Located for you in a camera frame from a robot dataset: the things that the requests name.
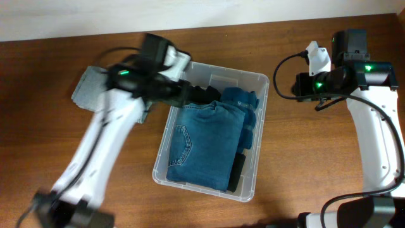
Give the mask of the light blue jeans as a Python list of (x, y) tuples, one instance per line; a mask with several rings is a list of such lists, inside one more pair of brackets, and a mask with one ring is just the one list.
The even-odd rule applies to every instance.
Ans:
[(135, 124), (144, 123), (153, 103), (133, 98), (130, 92), (109, 88), (106, 72), (101, 67), (88, 66), (72, 94), (73, 102), (95, 113), (92, 123), (99, 115), (104, 126), (114, 125), (117, 129), (130, 130)]

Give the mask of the clear plastic storage bin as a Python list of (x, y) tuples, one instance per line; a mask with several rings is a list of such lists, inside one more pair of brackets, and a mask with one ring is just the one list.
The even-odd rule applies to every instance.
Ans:
[(171, 138), (180, 111), (179, 108), (172, 106), (168, 114), (165, 130), (163, 132), (158, 155), (154, 164), (152, 172), (153, 180), (157, 184), (164, 186), (209, 194), (243, 203), (250, 201), (254, 197), (256, 187), (261, 139), (263, 135), (268, 89), (270, 85), (269, 78), (262, 73), (247, 72), (222, 66), (191, 62), (187, 71), (182, 74), (181, 79), (187, 80), (192, 85), (200, 86), (202, 88), (212, 86), (220, 92), (227, 87), (239, 87), (247, 92), (254, 91), (259, 99), (259, 103), (255, 111), (256, 126), (252, 132), (252, 147), (251, 149), (244, 150), (246, 160), (235, 192), (221, 192), (219, 190), (187, 182), (173, 182), (166, 179)]

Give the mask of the blue shirt bundle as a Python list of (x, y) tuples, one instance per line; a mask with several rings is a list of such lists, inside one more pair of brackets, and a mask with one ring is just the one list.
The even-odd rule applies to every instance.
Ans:
[(236, 106), (245, 114), (237, 148), (237, 153), (242, 154), (245, 149), (252, 147), (253, 130), (256, 126), (255, 111), (259, 99), (254, 91), (247, 92), (239, 87), (228, 87), (221, 95), (221, 102)]

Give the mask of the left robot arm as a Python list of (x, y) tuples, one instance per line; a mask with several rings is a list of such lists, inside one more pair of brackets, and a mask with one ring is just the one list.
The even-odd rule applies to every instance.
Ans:
[(122, 146), (149, 101), (181, 107), (190, 84), (181, 79), (191, 62), (172, 41), (146, 33), (140, 48), (107, 66), (91, 123), (69, 166), (49, 193), (35, 194), (33, 212), (41, 227), (114, 227), (115, 216), (100, 211), (108, 179)]

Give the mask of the medium blue jeans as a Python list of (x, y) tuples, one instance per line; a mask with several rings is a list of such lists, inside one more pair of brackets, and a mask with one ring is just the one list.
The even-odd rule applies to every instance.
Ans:
[(173, 128), (166, 178), (226, 191), (245, 113), (213, 101), (180, 109)]

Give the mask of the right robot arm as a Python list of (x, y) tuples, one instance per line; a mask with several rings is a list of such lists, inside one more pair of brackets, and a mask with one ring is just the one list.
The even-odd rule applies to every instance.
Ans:
[(372, 61), (365, 30), (341, 30), (327, 50), (311, 42), (299, 53), (309, 67), (298, 73), (291, 99), (316, 102), (316, 111), (345, 101), (358, 137), (364, 188), (333, 198), (334, 212), (301, 213), (298, 227), (403, 227), (404, 140), (398, 81), (387, 61)]

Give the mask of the dark green shirt bundle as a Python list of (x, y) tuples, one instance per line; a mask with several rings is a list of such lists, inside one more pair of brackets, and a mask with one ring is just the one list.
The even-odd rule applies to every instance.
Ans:
[(237, 190), (237, 186), (239, 184), (240, 176), (244, 167), (244, 162), (246, 160), (246, 156), (244, 154), (236, 154), (234, 163), (231, 169), (230, 178), (228, 182), (227, 190), (231, 192), (235, 192)]

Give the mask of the black shirt bundle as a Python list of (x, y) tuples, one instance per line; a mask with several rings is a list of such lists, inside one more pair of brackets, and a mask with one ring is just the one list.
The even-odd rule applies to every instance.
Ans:
[(189, 93), (188, 100), (195, 104), (210, 104), (212, 101), (219, 101), (221, 98), (221, 93), (211, 87), (210, 85), (203, 89), (202, 87), (195, 86)]

